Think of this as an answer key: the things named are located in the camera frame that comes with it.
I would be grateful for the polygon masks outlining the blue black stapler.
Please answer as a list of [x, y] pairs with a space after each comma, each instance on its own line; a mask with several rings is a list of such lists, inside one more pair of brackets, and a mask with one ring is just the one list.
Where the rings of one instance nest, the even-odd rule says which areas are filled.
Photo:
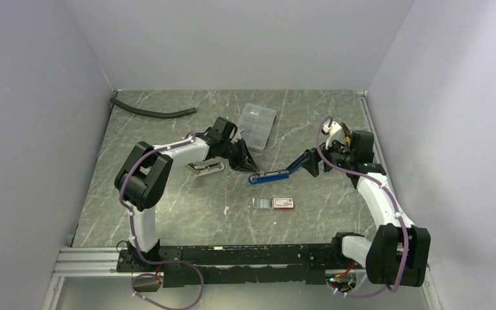
[[288, 165], [284, 169], [274, 170], [270, 172], [258, 172], [256, 174], [252, 174], [248, 178], [248, 182], [251, 185], [269, 183], [272, 181], [285, 180], [290, 177], [293, 173], [295, 173], [303, 163], [305, 163], [309, 159], [309, 150], [305, 150], [297, 159], [295, 159], [290, 165]]

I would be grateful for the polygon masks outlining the small beige white stapler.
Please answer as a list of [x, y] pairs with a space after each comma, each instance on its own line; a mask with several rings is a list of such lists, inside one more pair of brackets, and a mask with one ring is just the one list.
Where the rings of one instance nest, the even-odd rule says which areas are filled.
[[215, 163], [205, 163], [203, 165], [189, 163], [186, 167], [196, 176], [204, 176], [224, 170], [225, 165], [218, 161]]

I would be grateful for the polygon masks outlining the red white staples box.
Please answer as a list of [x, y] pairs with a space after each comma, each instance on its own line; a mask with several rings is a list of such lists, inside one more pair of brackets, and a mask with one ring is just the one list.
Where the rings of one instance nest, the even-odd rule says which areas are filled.
[[266, 210], [292, 210], [295, 208], [292, 198], [253, 198], [255, 209]]

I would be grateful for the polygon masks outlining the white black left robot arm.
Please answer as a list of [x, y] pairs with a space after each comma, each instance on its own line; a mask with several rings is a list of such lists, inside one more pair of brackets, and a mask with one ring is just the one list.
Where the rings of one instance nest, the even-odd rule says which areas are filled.
[[225, 159], [240, 172], [259, 172], [238, 127], [219, 117], [203, 132], [191, 132], [180, 141], [165, 145], [137, 143], [120, 168], [114, 186], [119, 202], [127, 209], [130, 236], [127, 249], [142, 271], [153, 270], [160, 260], [160, 238], [156, 228], [156, 204], [161, 200], [175, 168]]

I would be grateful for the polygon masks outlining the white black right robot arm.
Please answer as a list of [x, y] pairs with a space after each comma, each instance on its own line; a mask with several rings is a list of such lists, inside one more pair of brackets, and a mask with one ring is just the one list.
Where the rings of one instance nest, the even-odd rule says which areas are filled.
[[340, 232], [329, 251], [331, 263], [338, 268], [352, 261], [366, 271], [372, 284], [395, 290], [400, 286], [420, 287], [424, 283], [431, 236], [406, 215], [389, 186], [384, 167], [374, 161], [374, 135], [365, 130], [344, 133], [341, 126], [325, 126], [327, 137], [309, 151], [308, 170], [341, 171], [364, 199], [376, 227], [372, 240]]

